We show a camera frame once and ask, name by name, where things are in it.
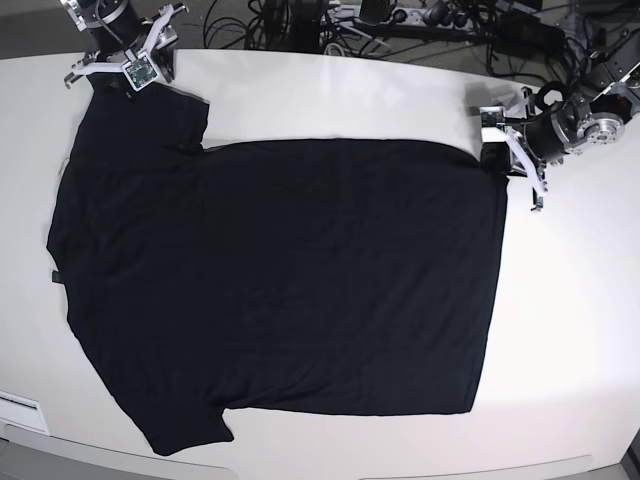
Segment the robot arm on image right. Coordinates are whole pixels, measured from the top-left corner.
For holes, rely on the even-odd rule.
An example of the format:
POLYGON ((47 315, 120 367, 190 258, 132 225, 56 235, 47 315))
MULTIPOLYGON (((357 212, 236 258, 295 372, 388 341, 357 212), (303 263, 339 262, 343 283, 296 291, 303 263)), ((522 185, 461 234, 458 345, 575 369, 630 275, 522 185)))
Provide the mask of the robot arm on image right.
POLYGON ((586 59, 587 68, 568 84, 549 82, 536 92, 524 87, 507 106, 479 109, 481 167, 526 178, 535 211, 544 207, 549 166, 617 143, 639 116, 639 31, 586 59))

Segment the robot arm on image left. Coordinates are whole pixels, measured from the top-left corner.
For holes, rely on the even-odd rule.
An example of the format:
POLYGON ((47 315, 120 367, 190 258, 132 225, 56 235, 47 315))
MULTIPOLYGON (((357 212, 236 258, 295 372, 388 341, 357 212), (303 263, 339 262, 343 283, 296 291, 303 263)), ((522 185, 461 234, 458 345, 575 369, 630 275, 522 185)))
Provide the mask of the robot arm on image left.
POLYGON ((166 4, 152 17, 140 16, 127 0, 63 1, 61 5, 77 30, 88 32, 96 46, 71 66, 64 78, 66 87, 93 74, 123 79, 131 92, 175 79, 178 34, 171 21, 188 10, 186 5, 166 4))

